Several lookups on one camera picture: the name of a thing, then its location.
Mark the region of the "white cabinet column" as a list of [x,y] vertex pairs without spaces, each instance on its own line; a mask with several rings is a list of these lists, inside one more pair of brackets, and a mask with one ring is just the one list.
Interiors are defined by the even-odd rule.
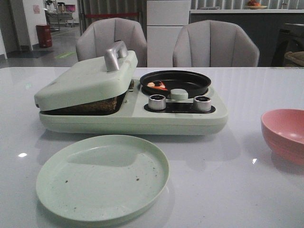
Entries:
[[147,1],[147,66],[172,67],[178,34],[189,22],[190,0]]

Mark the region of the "fruit plate on counter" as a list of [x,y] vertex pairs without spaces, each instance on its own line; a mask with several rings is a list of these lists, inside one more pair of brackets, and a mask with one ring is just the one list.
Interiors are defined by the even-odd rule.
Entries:
[[261,10],[261,9],[266,9],[267,6],[266,5],[261,5],[257,0],[249,0],[246,4],[245,7],[247,9],[251,9],[251,10]]

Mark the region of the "pink paper wall notice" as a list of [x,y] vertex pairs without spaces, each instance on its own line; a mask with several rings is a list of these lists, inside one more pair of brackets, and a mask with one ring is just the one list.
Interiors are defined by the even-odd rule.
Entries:
[[33,5],[33,12],[34,12],[34,14],[40,14],[40,6]]

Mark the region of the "silver control knob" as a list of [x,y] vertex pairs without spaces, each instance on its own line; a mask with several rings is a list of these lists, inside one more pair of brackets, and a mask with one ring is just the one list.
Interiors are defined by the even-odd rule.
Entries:
[[208,112],[211,110],[211,99],[206,96],[196,96],[193,98],[193,109],[198,112]]
[[164,110],[166,108],[166,97],[159,94],[149,96],[148,107],[155,111]]

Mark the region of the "mint green sandwich maker lid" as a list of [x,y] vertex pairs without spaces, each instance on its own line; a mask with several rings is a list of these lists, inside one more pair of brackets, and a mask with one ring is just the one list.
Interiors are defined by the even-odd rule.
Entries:
[[120,96],[128,90],[137,63],[136,53],[116,42],[103,57],[74,64],[38,91],[35,104],[50,111]]

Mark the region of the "white bread slice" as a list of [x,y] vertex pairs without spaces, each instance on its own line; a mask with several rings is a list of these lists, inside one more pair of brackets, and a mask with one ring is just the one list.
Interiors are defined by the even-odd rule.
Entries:
[[129,84],[129,89],[132,89],[133,87],[134,87],[134,81],[131,80],[131,81],[130,81],[130,84]]
[[52,110],[56,114],[113,113],[118,97]]

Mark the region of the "red waste bin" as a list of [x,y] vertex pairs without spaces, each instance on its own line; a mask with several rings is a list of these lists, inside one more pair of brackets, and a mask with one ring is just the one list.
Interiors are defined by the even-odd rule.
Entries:
[[50,33],[50,26],[47,24],[36,25],[37,37],[39,46],[48,48],[52,46],[52,38]]

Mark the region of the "orange cooked shrimp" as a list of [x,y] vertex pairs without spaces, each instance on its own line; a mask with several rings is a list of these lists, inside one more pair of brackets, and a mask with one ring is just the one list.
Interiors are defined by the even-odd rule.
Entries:
[[157,81],[157,82],[149,82],[147,84],[148,87],[158,89],[158,90],[164,90],[167,91],[168,89],[166,88],[165,84],[162,81]]

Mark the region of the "pink plastic bowl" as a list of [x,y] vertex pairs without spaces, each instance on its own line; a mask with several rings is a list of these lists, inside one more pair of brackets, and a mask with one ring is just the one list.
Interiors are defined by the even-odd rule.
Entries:
[[304,111],[276,109],[261,116],[261,129],[269,148],[282,158],[304,164]]

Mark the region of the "black round frying pan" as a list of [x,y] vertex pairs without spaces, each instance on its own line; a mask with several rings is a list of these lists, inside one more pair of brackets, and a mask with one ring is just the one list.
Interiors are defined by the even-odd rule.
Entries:
[[[158,85],[163,82],[165,90],[149,87],[149,83]],[[166,98],[171,97],[172,89],[184,89],[188,93],[188,98],[203,95],[211,85],[211,80],[200,73],[185,70],[163,70],[150,72],[140,78],[142,92],[147,95],[160,94]]]

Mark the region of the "mint green breakfast maker base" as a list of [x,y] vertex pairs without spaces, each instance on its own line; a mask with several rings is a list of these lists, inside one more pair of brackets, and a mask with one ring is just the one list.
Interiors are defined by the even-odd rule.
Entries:
[[49,115],[39,118],[48,130],[62,133],[206,135],[220,132],[228,121],[228,110],[213,87],[209,113],[155,113],[145,110],[148,96],[142,93],[139,80],[134,81],[120,109],[110,115]]

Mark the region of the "red barrier belt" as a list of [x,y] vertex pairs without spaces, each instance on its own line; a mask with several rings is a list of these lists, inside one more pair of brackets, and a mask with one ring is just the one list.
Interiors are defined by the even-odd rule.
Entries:
[[113,13],[113,14],[85,14],[84,18],[124,18],[124,17],[138,17],[139,12],[132,13]]

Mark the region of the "right silver control knob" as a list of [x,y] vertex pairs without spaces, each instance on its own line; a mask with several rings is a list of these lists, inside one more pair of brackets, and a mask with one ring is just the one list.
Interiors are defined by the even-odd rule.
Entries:
[[211,110],[211,99],[206,96],[196,96],[193,98],[193,109],[198,112],[208,112]]

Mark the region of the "right grey upholstered chair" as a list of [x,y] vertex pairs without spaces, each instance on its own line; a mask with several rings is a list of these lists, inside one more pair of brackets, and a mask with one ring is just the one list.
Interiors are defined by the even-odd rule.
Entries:
[[172,55],[174,67],[257,67],[259,49],[237,24],[204,20],[184,26]]

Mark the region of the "mint green round plate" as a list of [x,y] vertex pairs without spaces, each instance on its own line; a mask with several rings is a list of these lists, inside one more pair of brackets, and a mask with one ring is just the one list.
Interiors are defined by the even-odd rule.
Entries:
[[75,222],[117,224],[145,212],[169,178],[169,162],[153,143],[128,135],[88,138],[54,154],[36,192],[54,214]]

